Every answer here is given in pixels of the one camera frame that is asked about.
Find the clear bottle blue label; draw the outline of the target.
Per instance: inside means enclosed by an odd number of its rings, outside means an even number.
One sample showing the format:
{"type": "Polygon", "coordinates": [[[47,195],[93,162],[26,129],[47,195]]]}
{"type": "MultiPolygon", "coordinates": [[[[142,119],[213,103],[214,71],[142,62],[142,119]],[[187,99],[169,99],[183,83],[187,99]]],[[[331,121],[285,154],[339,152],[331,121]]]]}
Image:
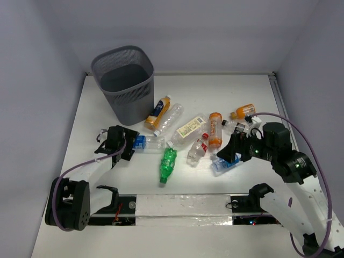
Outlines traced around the clear bottle blue label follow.
{"type": "Polygon", "coordinates": [[[139,135],[136,137],[134,141],[133,149],[135,151],[140,151],[140,152],[153,152],[153,153],[164,152],[165,138],[139,135]]]}

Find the green plastic bottle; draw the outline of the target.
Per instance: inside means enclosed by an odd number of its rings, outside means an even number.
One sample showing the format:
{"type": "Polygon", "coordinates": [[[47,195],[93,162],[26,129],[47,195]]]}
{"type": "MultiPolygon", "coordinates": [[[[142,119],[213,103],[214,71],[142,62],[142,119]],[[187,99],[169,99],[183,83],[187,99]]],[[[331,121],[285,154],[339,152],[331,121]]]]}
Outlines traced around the green plastic bottle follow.
{"type": "Polygon", "coordinates": [[[177,150],[166,148],[160,164],[160,183],[166,184],[169,176],[172,174],[177,158],[177,150]]]}

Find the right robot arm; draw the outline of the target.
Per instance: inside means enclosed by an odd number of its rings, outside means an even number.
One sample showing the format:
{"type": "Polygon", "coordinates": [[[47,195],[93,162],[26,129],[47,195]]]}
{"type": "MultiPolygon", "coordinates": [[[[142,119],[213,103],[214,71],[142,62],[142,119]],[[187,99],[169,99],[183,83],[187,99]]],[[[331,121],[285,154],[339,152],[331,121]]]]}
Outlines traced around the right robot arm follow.
{"type": "Polygon", "coordinates": [[[343,257],[343,224],[333,212],[329,193],[323,191],[309,157],[294,150],[290,131],[282,123],[266,123],[261,137],[233,133],[217,157],[233,163],[257,158],[270,162],[273,171],[293,192],[306,218],[298,215],[268,184],[260,183],[245,196],[233,196],[229,203],[235,213],[267,212],[285,227],[302,246],[305,257],[343,257]]]}

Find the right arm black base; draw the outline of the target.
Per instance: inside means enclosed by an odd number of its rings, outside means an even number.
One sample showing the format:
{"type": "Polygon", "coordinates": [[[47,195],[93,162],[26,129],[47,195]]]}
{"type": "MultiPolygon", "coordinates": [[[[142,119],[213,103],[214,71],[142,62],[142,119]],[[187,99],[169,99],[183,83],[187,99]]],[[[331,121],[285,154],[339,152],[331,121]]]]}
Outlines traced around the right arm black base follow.
{"type": "Polygon", "coordinates": [[[279,225],[279,221],[255,204],[248,195],[234,195],[225,207],[232,211],[233,225],[279,225]]]}

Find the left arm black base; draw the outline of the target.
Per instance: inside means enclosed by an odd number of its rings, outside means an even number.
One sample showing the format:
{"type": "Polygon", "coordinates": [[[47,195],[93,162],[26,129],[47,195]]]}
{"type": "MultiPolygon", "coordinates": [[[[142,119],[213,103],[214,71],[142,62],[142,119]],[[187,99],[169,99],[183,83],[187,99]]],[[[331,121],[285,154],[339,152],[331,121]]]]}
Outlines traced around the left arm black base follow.
{"type": "Polygon", "coordinates": [[[102,206],[90,216],[90,226],[134,226],[136,221],[136,195],[120,195],[118,189],[107,185],[99,185],[96,190],[110,194],[111,203],[102,206]]]}

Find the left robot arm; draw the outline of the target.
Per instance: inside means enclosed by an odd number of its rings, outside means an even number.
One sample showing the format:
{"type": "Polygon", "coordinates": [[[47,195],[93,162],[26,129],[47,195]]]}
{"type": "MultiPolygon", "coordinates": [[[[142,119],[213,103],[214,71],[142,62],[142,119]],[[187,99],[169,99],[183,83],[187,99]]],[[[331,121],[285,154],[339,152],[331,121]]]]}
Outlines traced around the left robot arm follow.
{"type": "Polygon", "coordinates": [[[136,196],[121,196],[116,187],[100,180],[119,161],[131,160],[137,136],[138,131],[119,125],[101,130],[93,157],[69,168],[52,182],[45,224],[65,232],[82,231],[88,225],[134,225],[136,196]]]}

